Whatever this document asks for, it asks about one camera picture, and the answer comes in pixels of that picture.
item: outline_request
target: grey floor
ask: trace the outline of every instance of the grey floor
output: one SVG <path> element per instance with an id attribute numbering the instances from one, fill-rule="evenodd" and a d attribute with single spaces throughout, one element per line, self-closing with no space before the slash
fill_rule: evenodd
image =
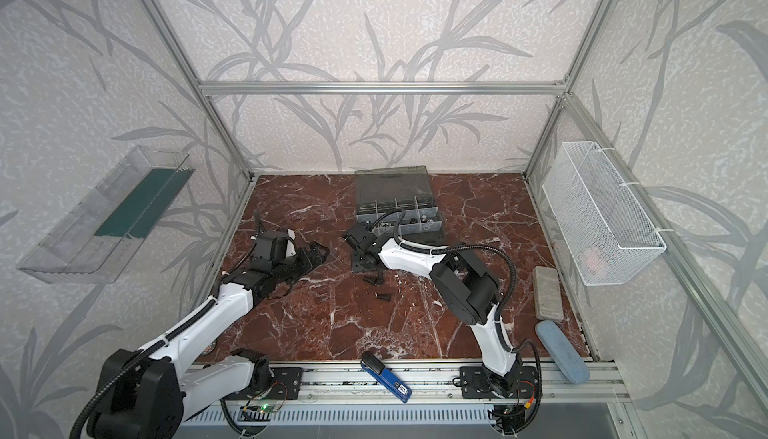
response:
<path id="1" fill-rule="evenodd" d="M 267 427 L 259 439 L 498 439 L 501 434 L 490 426 L 424 425 L 424 426 L 280 426 Z M 618 439 L 605 404 L 543 404 L 528 429 L 518 435 L 533 437 L 567 437 L 568 439 Z M 228 426 L 181 427 L 174 439 L 235 439 Z"/>

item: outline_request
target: transparent plastic bin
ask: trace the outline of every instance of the transparent plastic bin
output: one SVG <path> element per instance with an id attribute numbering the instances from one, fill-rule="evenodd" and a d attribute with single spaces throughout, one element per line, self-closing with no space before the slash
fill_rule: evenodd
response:
<path id="1" fill-rule="evenodd" d="M 49 283 L 114 282 L 146 239 L 146 233 L 187 183 L 193 170 L 182 165 L 188 156 L 136 146 L 24 257 L 18 268 Z M 153 182 L 151 187 L 144 187 L 149 195 L 144 194 L 140 203 L 146 203 L 146 207 L 134 208 L 125 218 L 112 216 L 150 172 Z M 118 226 L 104 230 L 108 220 Z"/>
<path id="2" fill-rule="evenodd" d="M 667 249 L 597 143 L 564 142 L 542 188 L 585 285 L 619 285 Z"/>

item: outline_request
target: red marble tabletop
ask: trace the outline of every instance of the red marble tabletop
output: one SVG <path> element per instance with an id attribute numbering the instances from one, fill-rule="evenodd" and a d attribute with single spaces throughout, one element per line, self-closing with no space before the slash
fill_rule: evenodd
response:
<path id="1" fill-rule="evenodd" d="M 432 174 L 449 242 L 480 242 L 504 249 L 518 269 L 518 286 L 503 313 L 514 343 L 531 338 L 548 356 L 534 332 L 532 271 L 553 267 L 533 204 L 519 174 Z M 299 281 L 283 299 L 263 301 L 218 339 L 220 361 L 230 351 L 263 352 L 272 361 L 356 359 L 363 351 L 383 358 L 477 358 L 471 330 L 446 309 L 429 279 L 386 271 L 375 287 L 350 270 L 350 247 L 341 236 L 354 220 L 354 175 L 260 176 L 224 261 L 231 267 L 247 250 L 254 233 L 252 215 L 261 213 L 266 229 L 291 228 L 296 241 L 317 241 L 331 249 L 328 261 Z M 506 290 L 508 273 L 496 255 L 478 253 Z M 282 295 L 286 286 L 276 293 Z M 375 298 L 389 292 L 390 302 Z M 582 356 L 587 346 L 562 292 L 565 319 L 560 328 Z M 524 351 L 531 357 L 530 351 Z"/>

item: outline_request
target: side wall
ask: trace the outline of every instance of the side wall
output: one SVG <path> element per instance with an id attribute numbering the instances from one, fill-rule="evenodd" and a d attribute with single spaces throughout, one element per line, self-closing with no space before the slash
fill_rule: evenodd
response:
<path id="1" fill-rule="evenodd" d="M 135 0 L 0 0 L 0 425 L 63 437 L 118 348 L 173 325 L 247 185 Z M 114 284 L 16 264 L 137 144 L 196 171 Z"/>
<path id="2" fill-rule="evenodd" d="M 768 275 L 768 0 L 620 0 L 576 94 L 763 351 Z M 585 288 L 531 179 L 564 280 L 650 437 L 768 437 L 768 419 L 663 259 Z"/>
<path id="3" fill-rule="evenodd" d="M 159 0 L 204 80 L 561 80 L 598 0 Z M 254 170 L 521 171 L 547 97 L 216 99 Z"/>

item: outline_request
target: mesh basket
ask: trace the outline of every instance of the mesh basket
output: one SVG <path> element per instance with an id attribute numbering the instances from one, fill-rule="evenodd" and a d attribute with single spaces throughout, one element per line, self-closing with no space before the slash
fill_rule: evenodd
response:
<path id="1" fill-rule="evenodd" d="M 585 285 L 624 284 L 667 249 L 597 143 L 562 143 L 543 189 Z"/>

